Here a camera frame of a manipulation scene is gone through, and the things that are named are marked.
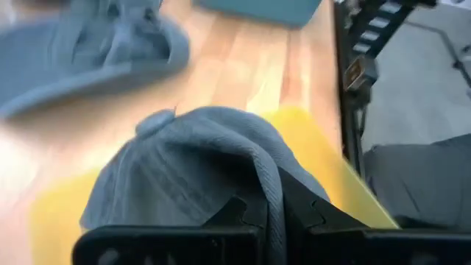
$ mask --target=teal box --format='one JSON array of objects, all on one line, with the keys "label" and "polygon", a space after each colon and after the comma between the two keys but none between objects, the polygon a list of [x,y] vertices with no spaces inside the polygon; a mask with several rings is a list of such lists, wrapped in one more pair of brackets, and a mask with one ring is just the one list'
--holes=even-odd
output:
[{"label": "teal box", "polygon": [[193,0],[211,10],[303,27],[312,18],[321,0]]}]

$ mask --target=wood grain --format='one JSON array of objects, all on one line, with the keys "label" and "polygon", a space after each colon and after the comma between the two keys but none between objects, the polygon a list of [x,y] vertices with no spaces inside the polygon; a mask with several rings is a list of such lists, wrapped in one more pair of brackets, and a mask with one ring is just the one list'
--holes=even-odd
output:
[{"label": "wood grain", "polygon": [[[0,24],[49,11],[0,0]],[[2,264],[32,262],[26,215],[38,192],[103,167],[140,120],[164,108],[185,113],[222,105],[263,113],[297,105],[309,110],[340,152],[331,1],[323,0],[302,29],[202,10],[190,0],[165,0],[161,12],[191,39],[191,61],[180,74],[129,93],[69,99],[0,121]]]}]

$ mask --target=folded cloth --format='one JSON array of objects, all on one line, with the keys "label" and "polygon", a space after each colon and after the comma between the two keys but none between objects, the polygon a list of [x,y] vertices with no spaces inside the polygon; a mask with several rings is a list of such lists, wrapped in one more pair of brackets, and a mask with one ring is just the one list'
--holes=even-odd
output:
[{"label": "folded cloth", "polygon": [[73,0],[57,17],[0,34],[0,116],[64,96],[141,87],[184,68],[186,34],[160,2]]},{"label": "folded cloth", "polygon": [[278,167],[324,199],[320,184],[262,118],[225,107],[174,117],[162,110],[106,165],[81,225],[200,226],[241,188],[259,188],[269,207],[269,264],[286,264]]},{"label": "folded cloth", "polygon": [[471,134],[432,144],[376,146],[366,182],[403,227],[471,230]]}]

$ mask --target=wooden table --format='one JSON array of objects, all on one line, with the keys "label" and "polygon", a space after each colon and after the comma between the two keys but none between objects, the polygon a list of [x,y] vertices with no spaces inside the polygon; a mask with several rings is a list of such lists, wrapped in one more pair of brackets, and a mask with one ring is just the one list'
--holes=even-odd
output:
[{"label": "wooden table", "polygon": [[[7,1],[0,0],[3,25],[44,14]],[[32,262],[26,217],[39,191],[103,167],[156,110],[224,105],[263,113],[298,105],[340,152],[332,11],[323,0],[307,26],[291,30],[201,10],[190,0],[165,0],[162,13],[191,39],[184,72],[138,91],[68,100],[0,121],[0,263]]]}]

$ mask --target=yellow object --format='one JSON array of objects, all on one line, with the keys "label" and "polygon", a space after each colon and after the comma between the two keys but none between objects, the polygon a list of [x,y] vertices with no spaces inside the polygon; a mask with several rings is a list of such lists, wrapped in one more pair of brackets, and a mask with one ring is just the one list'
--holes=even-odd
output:
[{"label": "yellow object", "polygon": [[[263,117],[277,128],[301,166],[315,176],[337,208],[370,227],[397,227],[344,159],[330,148],[308,113],[286,107]],[[35,264],[71,264],[72,248],[82,235],[79,219],[98,174],[94,171],[58,183],[32,204],[29,223]]]}]

